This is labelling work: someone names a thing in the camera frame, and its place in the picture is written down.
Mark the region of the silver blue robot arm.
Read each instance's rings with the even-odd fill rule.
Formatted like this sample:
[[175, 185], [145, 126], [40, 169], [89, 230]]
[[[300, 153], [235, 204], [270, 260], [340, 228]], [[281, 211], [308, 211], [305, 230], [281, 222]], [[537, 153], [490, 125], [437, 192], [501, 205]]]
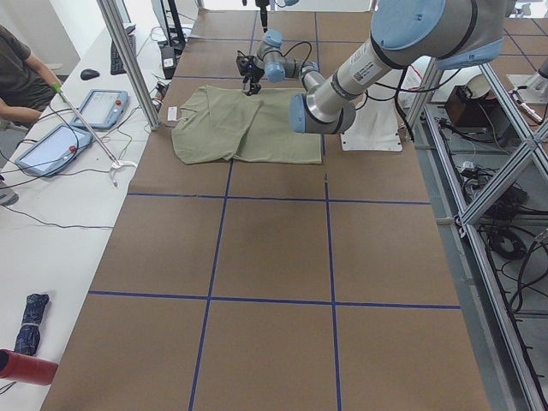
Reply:
[[381, 1], [368, 39], [329, 78], [306, 60], [288, 59], [283, 35], [265, 32], [256, 53], [239, 54], [236, 66], [259, 92], [262, 77], [278, 83], [298, 79], [305, 91], [289, 106], [296, 133], [339, 134], [354, 123], [354, 100], [393, 69], [406, 69], [420, 57], [433, 57], [439, 70], [488, 63], [501, 52], [505, 1]]

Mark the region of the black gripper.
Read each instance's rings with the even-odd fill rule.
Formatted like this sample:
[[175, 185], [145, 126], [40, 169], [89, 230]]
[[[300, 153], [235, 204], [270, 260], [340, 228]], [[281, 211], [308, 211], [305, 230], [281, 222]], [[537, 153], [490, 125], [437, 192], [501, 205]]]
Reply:
[[259, 84], [262, 78], [262, 69], [256, 64], [256, 58], [252, 55], [243, 55], [238, 53], [236, 56], [236, 66], [243, 77], [243, 83], [249, 83], [246, 95], [256, 95], [261, 89]]

